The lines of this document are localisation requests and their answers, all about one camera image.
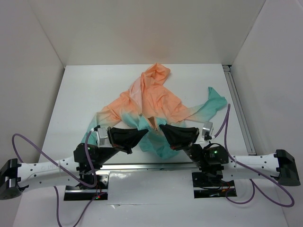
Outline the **orange and teal jacket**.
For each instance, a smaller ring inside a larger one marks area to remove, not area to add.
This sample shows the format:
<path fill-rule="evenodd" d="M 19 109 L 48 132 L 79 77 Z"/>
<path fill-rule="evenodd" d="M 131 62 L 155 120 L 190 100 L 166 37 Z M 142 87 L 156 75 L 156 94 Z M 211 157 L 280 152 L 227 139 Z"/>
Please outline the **orange and teal jacket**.
<path fill-rule="evenodd" d="M 170 69 L 159 63 L 149 67 L 127 91 L 94 115 L 87 130 L 96 126 L 113 127 L 123 122 L 131 128 L 148 130 L 139 142 L 141 151 L 154 153 L 162 159 L 178 155 L 178 151 L 170 148 L 160 125 L 185 127 L 186 121 L 205 123 L 227 106 L 227 100 L 209 87 L 205 103 L 186 107 L 179 97 L 164 87 L 169 74 Z"/>

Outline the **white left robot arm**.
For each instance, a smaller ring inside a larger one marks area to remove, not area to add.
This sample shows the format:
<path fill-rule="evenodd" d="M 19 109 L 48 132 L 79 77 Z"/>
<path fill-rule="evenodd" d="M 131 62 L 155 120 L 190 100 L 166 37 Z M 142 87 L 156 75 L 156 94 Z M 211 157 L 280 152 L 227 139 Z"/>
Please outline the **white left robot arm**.
<path fill-rule="evenodd" d="M 0 170 L 0 198 L 9 200 L 22 192 L 52 186 L 94 188 L 97 171 L 118 152 L 131 154 L 148 132 L 147 129 L 92 128 L 68 158 L 48 162 L 22 163 L 10 159 Z"/>

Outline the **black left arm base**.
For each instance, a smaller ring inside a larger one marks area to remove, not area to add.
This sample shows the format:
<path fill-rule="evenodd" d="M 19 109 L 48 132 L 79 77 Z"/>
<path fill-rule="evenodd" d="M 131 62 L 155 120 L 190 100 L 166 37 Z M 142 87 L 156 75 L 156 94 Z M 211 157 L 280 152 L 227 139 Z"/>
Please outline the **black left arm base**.
<path fill-rule="evenodd" d="M 64 201 L 90 201 L 92 198 L 97 201 L 108 199 L 109 174 L 97 175 L 97 185 L 94 188 L 85 186 L 66 186 Z"/>

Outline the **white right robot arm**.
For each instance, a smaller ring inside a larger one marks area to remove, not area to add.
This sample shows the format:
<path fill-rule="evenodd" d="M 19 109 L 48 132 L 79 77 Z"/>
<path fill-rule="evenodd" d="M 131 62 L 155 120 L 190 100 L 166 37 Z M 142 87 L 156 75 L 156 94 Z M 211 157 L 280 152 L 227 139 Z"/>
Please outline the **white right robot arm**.
<path fill-rule="evenodd" d="M 211 143 L 213 124 L 206 122 L 202 129 L 160 125 L 172 150 L 182 150 L 206 176 L 211 185 L 221 181 L 269 178 L 282 186 L 299 186 L 295 159 L 283 149 L 261 156 L 232 156 L 227 149 Z"/>

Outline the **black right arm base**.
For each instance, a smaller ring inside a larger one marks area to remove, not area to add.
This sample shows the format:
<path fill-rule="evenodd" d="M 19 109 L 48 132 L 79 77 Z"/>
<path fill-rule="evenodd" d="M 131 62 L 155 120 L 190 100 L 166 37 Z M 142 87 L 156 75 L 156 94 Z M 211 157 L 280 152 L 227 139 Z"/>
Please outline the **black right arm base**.
<path fill-rule="evenodd" d="M 208 178 L 201 172 L 192 172 L 194 198 L 237 197 L 234 181 L 224 182 L 217 178 Z"/>

